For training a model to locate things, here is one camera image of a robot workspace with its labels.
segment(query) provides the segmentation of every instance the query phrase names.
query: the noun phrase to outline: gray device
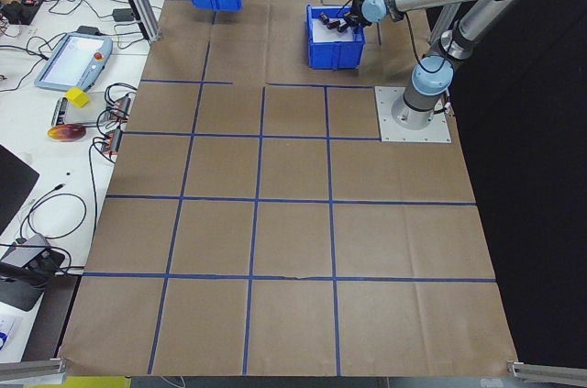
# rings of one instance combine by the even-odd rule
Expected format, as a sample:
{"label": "gray device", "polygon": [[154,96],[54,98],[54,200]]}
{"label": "gray device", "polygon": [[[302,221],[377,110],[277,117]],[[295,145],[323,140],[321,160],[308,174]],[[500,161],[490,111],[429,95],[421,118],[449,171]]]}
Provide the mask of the gray device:
{"label": "gray device", "polygon": [[[106,110],[106,102],[101,96],[90,97],[90,102],[82,108],[72,105],[67,97],[63,97],[57,101],[51,126],[63,124],[80,124],[86,127],[95,127],[96,120],[100,114]],[[108,121],[110,115],[103,114],[100,117],[100,125]]]}
{"label": "gray device", "polygon": [[50,244],[45,237],[40,234],[35,234],[23,244],[9,248],[2,258],[2,262],[16,267],[24,267],[37,255],[49,248]]}

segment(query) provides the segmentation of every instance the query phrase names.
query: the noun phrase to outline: yellow block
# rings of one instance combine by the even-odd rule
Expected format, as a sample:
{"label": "yellow block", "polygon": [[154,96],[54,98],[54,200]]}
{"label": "yellow block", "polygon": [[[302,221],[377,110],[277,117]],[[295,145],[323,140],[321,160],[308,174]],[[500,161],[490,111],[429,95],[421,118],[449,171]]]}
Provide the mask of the yellow block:
{"label": "yellow block", "polygon": [[25,385],[25,388],[129,388],[126,377],[68,377],[63,385]]}
{"label": "yellow block", "polygon": [[65,94],[65,97],[67,97],[72,104],[79,106],[80,108],[90,102],[90,97],[85,91],[77,87],[70,88]]}

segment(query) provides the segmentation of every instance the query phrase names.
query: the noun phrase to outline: black monitor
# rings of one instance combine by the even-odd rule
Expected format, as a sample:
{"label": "black monitor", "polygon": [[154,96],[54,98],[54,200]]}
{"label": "black monitor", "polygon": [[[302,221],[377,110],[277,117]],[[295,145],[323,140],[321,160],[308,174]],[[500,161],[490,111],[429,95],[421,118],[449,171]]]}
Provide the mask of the black monitor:
{"label": "black monitor", "polygon": [[[0,145],[0,234],[27,200],[39,174]],[[0,261],[0,301],[30,310],[43,293],[47,277]]]}

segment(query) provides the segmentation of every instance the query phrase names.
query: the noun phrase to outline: yellow sponge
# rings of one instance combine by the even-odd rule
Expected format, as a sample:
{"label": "yellow sponge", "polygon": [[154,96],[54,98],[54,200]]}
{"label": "yellow sponge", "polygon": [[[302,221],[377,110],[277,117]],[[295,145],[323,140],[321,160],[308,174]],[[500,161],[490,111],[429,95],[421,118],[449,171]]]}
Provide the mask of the yellow sponge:
{"label": "yellow sponge", "polygon": [[90,102],[90,97],[85,91],[77,87],[70,88],[65,94],[65,97],[67,97],[72,104],[79,106],[80,108]]}

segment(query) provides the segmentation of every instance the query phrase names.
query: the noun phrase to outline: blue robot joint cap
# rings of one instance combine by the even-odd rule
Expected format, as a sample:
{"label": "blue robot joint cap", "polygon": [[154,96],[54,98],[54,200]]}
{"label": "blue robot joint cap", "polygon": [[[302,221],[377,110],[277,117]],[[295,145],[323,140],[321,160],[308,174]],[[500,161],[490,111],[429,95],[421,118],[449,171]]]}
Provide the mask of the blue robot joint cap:
{"label": "blue robot joint cap", "polygon": [[455,74],[449,61],[435,55],[426,56],[421,62],[428,72],[420,64],[412,72],[412,83],[420,94],[435,96],[449,88]]}
{"label": "blue robot joint cap", "polygon": [[365,0],[360,11],[371,23],[379,23],[387,15],[387,7],[383,0]]}

